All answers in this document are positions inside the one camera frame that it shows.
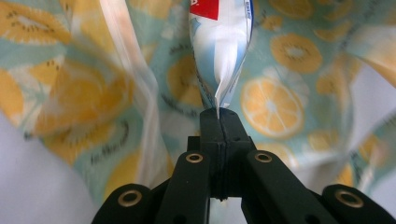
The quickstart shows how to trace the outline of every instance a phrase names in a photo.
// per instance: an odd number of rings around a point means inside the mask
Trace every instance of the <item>yellow citrus print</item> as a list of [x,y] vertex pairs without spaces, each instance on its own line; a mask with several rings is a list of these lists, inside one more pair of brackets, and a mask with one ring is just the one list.
[[67,13],[81,16],[84,13],[100,10],[100,0],[78,1],[78,0],[59,0],[62,8]]
[[169,91],[184,104],[202,106],[197,82],[195,61],[190,54],[181,58],[168,71]]
[[385,20],[387,25],[396,25],[396,4],[392,7],[392,9],[388,13],[388,17]]
[[259,143],[256,144],[258,150],[265,150],[276,154],[289,168],[297,167],[298,162],[291,150],[282,143]]
[[281,16],[267,16],[264,19],[264,23],[262,24],[262,28],[269,31],[278,31],[282,26],[283,18]]
[[314,7],[308,0],[270,0],[273,8],[294,19],[307,19],[312,16]]
[[70,34],[47,11],[18,3],[0,2],[0,36],[23,44],[68,43]]
[[40,83],[52,86],[62,66],[63,57],[54,58],[29,69],[29,73]]
[[368,163],[373,154],[373,150],[378,147],[379,139],[371,134],[366,140],[359,146],[359,153],[361,157]]
[[115,51],[113,38],[107,29],[105,18],[102,14],[96,14],[84,20],[80,26],[81,33],[88,41],[106,53]]
[[317,0],[321,5],[330,5],[334,0]]
[[173,5],[172,0],[129,0],[129,4],[160,20],[168,17],[169,8]]
[[16,125],[23,111],[23,95],[14,78],[0,68],[0,110]]
[[297,96],[302,107],[308,104],[309,88],[300,74],[279,65],[264,68],[262,74],[276,79],[288,87]]
[[147,64],[149,64],[149,62],[151,62],[152,56],[154,55],[154,52],[157,49],[157,46],[158,46],[157,43],[142,46],[142,48],[141,48],[142,54],[143,54],[143,57],[145,58]]
[[336,131],[316,130],[308,135],[308,143],[315,151],[327,151],[338,142]]
[[396,33],[394,27],[368,27],[360,36],[371,48],[361,59],[396,88]]
[[344,21],[343,23],[339,24],[338,26],[330,30],[318,29],[315,30],[314,33],[317,37],[319,37],[324,41],[334,42],[344,37],[351,27],[352,27],[351,21]]
[[296,35],[279,35],[271,40],[271,52],[277,62],[292,71],[310,74],[322,64],[317,46],[308,38]]
[[135,182],[139,159],[140,148],[137,151],[130,153],[125,159],[118,163],[107,180],[104,200],[115,189]]
[[33,134],[111,119],[131,104],[133,87],[134,83],[123,77],[107,84],[98,70],[65,60]]
[[361,62],[344,53],[339,54],[333,63],[320,74],[317,81],[319,94],[334,94],[339,108],[343,111],[348,105],[348,84],[361,70]]
[[353,187],[352,167],[347,164],[337,177],[336,182],[345,186]]
[[337,21],[344,18],[353,8],[353,0],[333,1],[334,10],[324,16],[328,21]]
[[257,78],[245,84],[241,105],[248,123],[269,137],[291,137],[304,124],[304,111],[298,98],[272,78]]
[[113,133],[112,124],[77,126],[66,132],[44,137],[43,142],[53,153],[67,164],[73,165],[85,150],[105,143]]
[[253,11],[254,11],[254,16],[255,17],[260,17],[262,15],[261,1],[253,0]]

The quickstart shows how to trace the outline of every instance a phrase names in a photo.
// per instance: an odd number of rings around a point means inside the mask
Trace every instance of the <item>red label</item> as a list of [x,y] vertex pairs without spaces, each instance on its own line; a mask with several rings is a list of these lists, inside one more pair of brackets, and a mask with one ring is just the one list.
[[219,17],[219,0],[191,0],[190,13],[216,21]]

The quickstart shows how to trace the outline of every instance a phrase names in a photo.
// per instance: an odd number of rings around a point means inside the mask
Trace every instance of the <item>white surface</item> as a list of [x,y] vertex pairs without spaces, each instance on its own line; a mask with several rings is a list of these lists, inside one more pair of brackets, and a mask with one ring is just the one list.
[[[355,126],[352,146],[382,117],[396,109],[396,90],[366,69],[353,86]],[[326,165],[298,174],[310,188],[327,173]],[[396,217],[396,176],[390,176],[373,194]],[[224,223],[244,223],[239,202],[231,204]],[[97,211],[83,181],[36,140],[24,141],[0,114],[0,223],[91,223]]]
[[97,208],[79,176],[0,116],[0,223],[91,223]]

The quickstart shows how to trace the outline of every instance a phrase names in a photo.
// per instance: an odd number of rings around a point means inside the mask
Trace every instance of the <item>black mount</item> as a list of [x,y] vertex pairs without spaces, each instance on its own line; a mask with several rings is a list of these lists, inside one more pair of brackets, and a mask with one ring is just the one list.
[[207,224],[209,199],[242,198],[247,223],[396,223],[357,189],[332,185],[318,195],[273,153],[257,150],[231,110],[200,115],[201,136],[189,137],[172,177],[155,189],[114,190],[92,224]]

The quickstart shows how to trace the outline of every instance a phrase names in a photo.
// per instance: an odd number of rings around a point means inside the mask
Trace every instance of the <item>toothpaste tube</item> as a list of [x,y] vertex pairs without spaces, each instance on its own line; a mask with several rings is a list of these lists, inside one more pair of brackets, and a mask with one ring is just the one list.
[[190,38],[205,108],[228,107],[248,51],[249,0],[191,0]]

